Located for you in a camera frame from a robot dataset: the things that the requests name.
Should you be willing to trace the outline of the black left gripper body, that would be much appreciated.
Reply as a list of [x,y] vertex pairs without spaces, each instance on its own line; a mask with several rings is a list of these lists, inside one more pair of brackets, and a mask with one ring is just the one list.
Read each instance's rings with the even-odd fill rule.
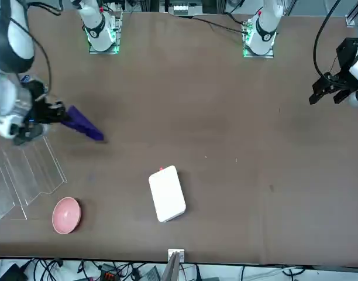
[[340,70],[338,77],[358,77],[358,37],[347,37],[336,48]]

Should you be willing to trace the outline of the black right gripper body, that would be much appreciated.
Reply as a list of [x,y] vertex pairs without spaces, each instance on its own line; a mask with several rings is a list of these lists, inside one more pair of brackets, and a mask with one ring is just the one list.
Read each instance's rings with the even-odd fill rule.
[[46,100],[47,91],[41,81],[30,81],[29,92],[32,98],[32,108],[30,116],[41,124],[53,124],[57,122],[57,111],[50,108],[51,103]]

